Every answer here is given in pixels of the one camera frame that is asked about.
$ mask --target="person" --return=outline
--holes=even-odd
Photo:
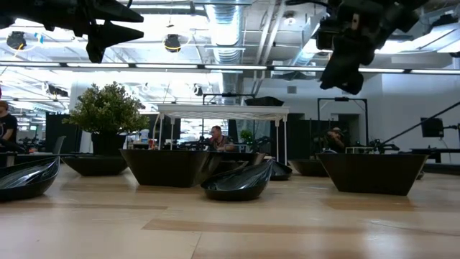
[[[8,103],[0,101],[0,137],[3,140],[16,143],[17,119],[8,113]]]
[[[222,135],[222,129],[219,126],[212,127],[211,135],[210,141],[212,151],[235,151],[235,146],[228,146],[233,144],[233,141],[229,136]]]
[[[349,143],[346,141],[346,138],[344,134],[342,134],[340,128],[334,127],[328,131],[327,135],[329,149],[337,153],[345,153],[345,149],[349,146]]]

